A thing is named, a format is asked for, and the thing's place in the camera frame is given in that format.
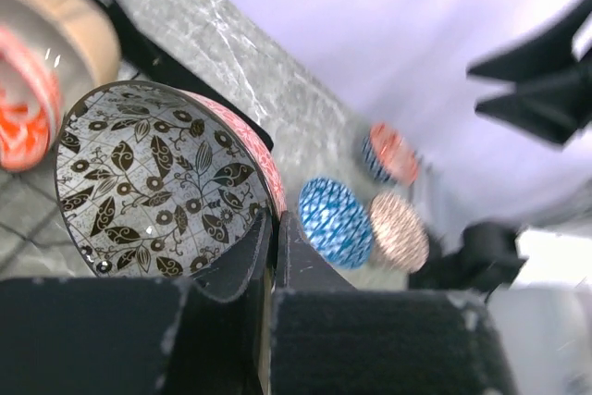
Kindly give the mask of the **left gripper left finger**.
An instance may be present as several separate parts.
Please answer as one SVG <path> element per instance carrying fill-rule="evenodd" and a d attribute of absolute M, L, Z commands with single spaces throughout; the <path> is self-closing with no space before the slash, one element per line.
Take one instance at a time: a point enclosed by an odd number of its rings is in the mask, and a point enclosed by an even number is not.
<path fill-rule="evenodd" d="M 12 278 L 5 394 L 260 394 L 273 218 L 192 278 Z"/>

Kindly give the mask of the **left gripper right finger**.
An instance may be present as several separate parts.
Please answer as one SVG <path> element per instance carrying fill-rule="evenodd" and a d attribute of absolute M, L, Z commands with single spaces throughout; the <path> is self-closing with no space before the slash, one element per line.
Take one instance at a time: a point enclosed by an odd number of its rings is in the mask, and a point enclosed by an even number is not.
<path fill-rule="evenodd" d="M 498 331 L 459 291 L 357 290 L 285 212 L 278 233 L 270 385 L 275 394 L 513 394 Z"/>

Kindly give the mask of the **black leaf pattern bowl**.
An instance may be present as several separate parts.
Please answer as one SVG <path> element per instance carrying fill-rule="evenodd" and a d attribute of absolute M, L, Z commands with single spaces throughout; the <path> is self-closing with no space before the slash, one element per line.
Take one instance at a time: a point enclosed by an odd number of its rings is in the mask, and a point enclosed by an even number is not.
<path fill-rule="evenodd" d="M 262 208 L 280 216 L 287 207 L 271 153 L 248 124 L 211 99 L 149 81 L 81 98 L 55 172 L 66 228 L 100 278 L 195 274 Z"/>

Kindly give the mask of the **orange floral bowl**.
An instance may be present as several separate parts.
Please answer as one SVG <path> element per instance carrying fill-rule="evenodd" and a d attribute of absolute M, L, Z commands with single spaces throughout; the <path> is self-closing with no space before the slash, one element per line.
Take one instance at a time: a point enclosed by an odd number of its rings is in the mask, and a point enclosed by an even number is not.
<path fill-rule="evenodd" d="M 39 164 L 56 140 L 63 95 L 54 68 L 9 28 L 1 28 L 1 167 Z"/>

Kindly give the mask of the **white beige bowl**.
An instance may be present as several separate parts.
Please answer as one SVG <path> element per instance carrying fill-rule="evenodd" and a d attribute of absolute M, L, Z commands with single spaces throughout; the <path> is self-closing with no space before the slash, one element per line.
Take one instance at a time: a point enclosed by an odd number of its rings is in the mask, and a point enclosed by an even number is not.
<path fill-rule="evenodd" d="M 18 31 L 41 39 L 68 111 L 86 93 L 117 80 L 121 48 L 115 26 L 94 0 L 15 0 L 31 12 Z"/>

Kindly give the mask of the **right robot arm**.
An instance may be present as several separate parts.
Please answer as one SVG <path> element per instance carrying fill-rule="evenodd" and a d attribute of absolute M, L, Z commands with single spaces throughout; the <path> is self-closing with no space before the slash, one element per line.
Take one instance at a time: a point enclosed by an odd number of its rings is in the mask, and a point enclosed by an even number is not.
<path fill-rule="evenodd" d="M 590 14 L 591 0 L 577 0 L 534 36 L 473 63 L 468 75 L 513 85 L 510 93 L 478 101 L 475 112 L 557 146 L 583 130 L 591 122 L 591 54 L 575 56 L 572 41 Z M 408 287 L 491 293 L 510 285 L 526 261 L 518 254 L 518 234 L 514 225 L 477 222 L 464 229 L 462 248 L 451 254 L 430 236 L 428 260 L 409 275 Z"/>

